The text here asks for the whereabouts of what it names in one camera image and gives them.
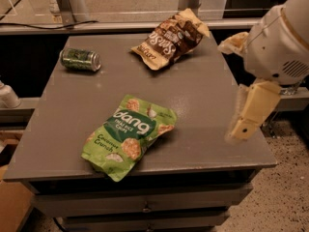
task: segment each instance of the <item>soda can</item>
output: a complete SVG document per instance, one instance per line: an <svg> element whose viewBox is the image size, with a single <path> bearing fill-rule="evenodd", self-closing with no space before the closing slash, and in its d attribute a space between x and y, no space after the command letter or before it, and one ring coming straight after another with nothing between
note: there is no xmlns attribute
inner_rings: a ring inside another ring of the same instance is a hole
<svg viewBox="0 0 309 232"><path fill-rule="evenodd" d="M70 70L93 71L100 68L99 55L90 50L66 48L60 52L61 64Z"/></svg>

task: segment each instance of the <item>brown snack bag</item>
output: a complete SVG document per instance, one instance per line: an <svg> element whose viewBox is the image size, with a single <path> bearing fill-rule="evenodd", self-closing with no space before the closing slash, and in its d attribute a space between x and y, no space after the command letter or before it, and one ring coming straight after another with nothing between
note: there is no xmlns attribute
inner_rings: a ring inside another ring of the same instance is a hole
<svg viewBox="0 0 309 232"><path fill-rule="evenodd" d="M141 44L132 48L150 69L157 71L192 51L209 28L190 9L160 23Z"/></svg>

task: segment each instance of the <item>green chip bag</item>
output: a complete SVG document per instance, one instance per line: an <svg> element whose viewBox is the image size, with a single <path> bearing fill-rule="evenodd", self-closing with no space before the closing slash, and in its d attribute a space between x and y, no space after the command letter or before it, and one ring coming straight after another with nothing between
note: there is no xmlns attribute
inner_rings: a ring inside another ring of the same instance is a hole
<svg viewBox="0 0 309 232"><path fill-rule="evenodd" d="M114 115L88 137L81 157L119 182L176 121L173 110L126 95Z"/></svg>

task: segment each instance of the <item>can lid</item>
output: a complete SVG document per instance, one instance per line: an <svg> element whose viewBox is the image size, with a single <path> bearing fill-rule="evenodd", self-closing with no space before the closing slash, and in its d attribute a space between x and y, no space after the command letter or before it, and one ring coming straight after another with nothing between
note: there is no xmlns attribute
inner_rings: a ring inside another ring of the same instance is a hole
<svg viewBox="0 0 309 232"><path fill-rule="evenodd" d="M96 71L100 68L100 57L98 54L95 54L93 57L93 67Z"/></svg>

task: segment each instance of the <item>black cable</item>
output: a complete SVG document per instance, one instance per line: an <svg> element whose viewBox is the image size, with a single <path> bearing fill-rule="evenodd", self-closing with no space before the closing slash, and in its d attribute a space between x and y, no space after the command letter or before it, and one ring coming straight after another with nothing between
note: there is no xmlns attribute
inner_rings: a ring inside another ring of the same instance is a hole
<svg viewBox="0 0 309 232"><path fill-rule="evenodd" d="M60 223L59 221L56 219L56 217L53 218L54 222L56 223L57 227L63 231L63 232L69 232L69 230L65 229Z"/></svg>
<svg viewBox="0 0 309 232"><path fill-rule="evenodd" d="M57 29L74 27L74 26L77 26L77 25L80 25L80 24L95 23L95 22L98 22L98 21L97 20L85 20L85 21L76 22L76 23L73 23L73 24L68 24L68 25L59 26L59 27L42 27L42 26L36 26L36 25L32 25L32 24L2 22L2 23L0 23L0 26L24 26L24 27L37 28L37 29L57 30Z"/></svg>

